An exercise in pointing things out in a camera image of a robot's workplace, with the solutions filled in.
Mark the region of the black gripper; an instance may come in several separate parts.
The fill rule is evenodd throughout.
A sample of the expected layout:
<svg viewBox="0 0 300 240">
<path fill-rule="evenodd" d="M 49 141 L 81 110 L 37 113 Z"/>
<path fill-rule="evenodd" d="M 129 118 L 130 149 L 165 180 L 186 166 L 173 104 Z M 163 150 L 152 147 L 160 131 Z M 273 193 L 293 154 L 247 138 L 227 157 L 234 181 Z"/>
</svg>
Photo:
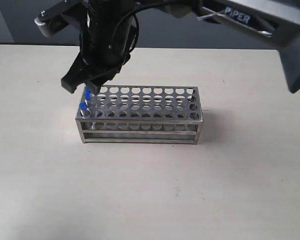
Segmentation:
<svg viewBox="0 0 300 240">
<path fill-rule="evenodd" d="M 125 18 L 136 7 L 135 0 L 88 1 L 80 53 L 61 78 L 66 91 L 73 94 L 87 81 L 86 87 L 97 95 L 120 72 L 139 37 L 137 18 L 134 15 Z"/>
</svg>

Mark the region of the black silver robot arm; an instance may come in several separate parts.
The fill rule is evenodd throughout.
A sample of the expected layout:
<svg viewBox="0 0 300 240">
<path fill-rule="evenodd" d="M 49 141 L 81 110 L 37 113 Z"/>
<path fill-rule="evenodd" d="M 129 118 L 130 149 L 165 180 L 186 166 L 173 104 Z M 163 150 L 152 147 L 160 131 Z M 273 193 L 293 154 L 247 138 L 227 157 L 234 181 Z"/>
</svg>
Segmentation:
<svg viewBox="0 0 300 240">
<path fill-rule="evenodd" d="M 86 84 L 93 93 L 129 60 L 139 37 L 137 13 L 159 9 L 176 17 L 194 13 L 274 46 L 290 92 L 300 90 L 300 5 L 277 0 L 74 0 L 62 20 L 79 26 L 79 53 L 61 85 L 73 93 Z"/>
</svg>

